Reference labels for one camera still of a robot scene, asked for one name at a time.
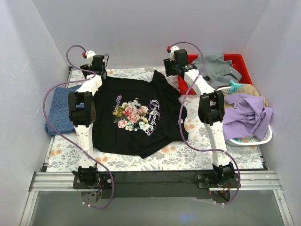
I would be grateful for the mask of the black floral print t-shirt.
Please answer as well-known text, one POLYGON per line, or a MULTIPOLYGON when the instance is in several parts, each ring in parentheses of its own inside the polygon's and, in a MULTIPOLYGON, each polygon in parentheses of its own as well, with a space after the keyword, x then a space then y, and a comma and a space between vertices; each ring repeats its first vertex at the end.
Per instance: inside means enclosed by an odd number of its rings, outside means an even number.
POLYGON ((154 71, 152 80, 107 77, 94 95, 93 147, 105 153, 146 158, 188 139, 181 94, 154 71))

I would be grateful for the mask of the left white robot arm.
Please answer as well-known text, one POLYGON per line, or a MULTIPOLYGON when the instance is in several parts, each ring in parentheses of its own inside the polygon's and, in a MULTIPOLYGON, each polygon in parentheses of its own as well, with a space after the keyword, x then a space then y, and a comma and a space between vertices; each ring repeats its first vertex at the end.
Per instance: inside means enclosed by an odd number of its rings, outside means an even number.
POLYGON ((90 158, 93 156, 92 129, 96 120, 93 96, 103 83, 102 76, 106 76, 107 73, 104 55, 97 55, 89 50, 83 53, 83 57, 87 63, 81 66, 81 70, 87 81, 68 94, 69 118, 75 128, 78 145, 83 149, 79 154, 78 171, 74 175, 85 186, 96 188, 100 184, 100 177, 97 163, 90 158))

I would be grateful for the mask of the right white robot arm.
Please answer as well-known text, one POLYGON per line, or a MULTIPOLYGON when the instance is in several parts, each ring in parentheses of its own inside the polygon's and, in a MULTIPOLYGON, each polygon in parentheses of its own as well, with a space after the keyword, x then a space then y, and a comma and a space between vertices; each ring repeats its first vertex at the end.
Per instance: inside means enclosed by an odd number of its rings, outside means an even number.
POLYGON ((170 57, 164 60, 166 75, 178 75, 199 96, 198 117, 204 124, 212 151, 213 172, 210 176, 199 178, 199 183, 226 186, 235 176, 231 158, 223 134, 224 94, 211 87, 203 78, 202 70, 189 63, 187 51, 177 46, 169 46, 170 57))

